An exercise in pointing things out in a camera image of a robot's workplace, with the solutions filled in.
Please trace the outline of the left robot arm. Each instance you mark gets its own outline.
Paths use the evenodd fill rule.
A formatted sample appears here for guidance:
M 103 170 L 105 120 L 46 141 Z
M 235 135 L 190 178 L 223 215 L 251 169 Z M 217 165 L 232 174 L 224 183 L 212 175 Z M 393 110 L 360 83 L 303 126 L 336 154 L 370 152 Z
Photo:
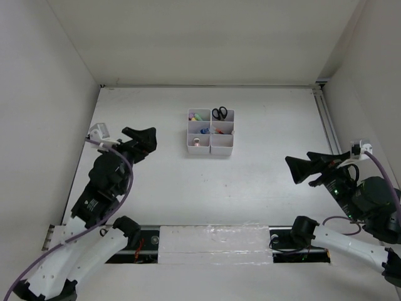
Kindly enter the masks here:
M 140 243 L 141 227 L 127 216 L 104 226 L 126 201 L 134 183 L 133 166 L 157 148 L 157 130 L 122 129 L 129 140 L 113 140 L 105 124 L 95 124 L 85 141 L 100 155 L 89 181 L 71 209 L 59 242 L 27 267 L 8 289 L 21 300 L 76 300 L 82 281 L 124 248 Z

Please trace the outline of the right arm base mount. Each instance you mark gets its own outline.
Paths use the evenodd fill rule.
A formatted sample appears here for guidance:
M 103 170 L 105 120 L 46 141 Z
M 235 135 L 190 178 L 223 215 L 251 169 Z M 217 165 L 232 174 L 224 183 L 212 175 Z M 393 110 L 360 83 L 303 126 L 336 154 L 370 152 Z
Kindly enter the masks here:
M 292 226 L 270 226 L 273 263 L 331 263 L 326 249 L 311 244 L 319 225 L 309 217 L 297 216 Z

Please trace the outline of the black handled scissors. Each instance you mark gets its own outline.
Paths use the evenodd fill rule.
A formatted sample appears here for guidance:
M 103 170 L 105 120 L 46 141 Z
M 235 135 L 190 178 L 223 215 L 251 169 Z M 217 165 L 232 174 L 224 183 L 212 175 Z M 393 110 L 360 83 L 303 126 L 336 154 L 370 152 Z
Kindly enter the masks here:
M 219 121 L 225 121 L 225 119 L 228 115 L 227 108 L 225 108 L 224 106 L 212 109 L 211 113 L 212 113 L 212 117 Z

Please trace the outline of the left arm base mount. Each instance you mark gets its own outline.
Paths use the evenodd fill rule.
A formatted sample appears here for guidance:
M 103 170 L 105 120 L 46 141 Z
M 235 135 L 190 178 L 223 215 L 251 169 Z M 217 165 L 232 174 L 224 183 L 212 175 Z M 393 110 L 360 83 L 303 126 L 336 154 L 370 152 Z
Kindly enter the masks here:
M 106 261 L 107 264 L 156 264 L 159 256 L 160 226 L 143 226 L 140 238 Z

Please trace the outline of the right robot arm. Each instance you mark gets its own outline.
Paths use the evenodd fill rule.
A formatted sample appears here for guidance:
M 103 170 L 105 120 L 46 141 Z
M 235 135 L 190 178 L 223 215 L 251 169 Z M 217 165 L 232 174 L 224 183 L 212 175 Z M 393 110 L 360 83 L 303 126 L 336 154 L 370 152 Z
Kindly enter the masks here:
M 390 246 L 400 244 L 400 190 L 393 187 L 385 169 L 367 148 L 361 148 L 358 154 L 308 152 L 307 156 L 307 160 L 285 158 L 293 181 L 300 184 L 311 175 L 319 175 L 309 185 L 323 185 L 348 219 L 361 222 L 363 230 L 389 246 L 362 242 L 307 216 L 296 217 L 289 232 L 292 244 L 301 249 L 310 245 L 325 248 L 359 260 L 381 274 L 388 283 L 399 287 L 400 255 Z M 349 166 L 364 159 L 372 160 L 382 175 L 363 181 L 352 178 Z

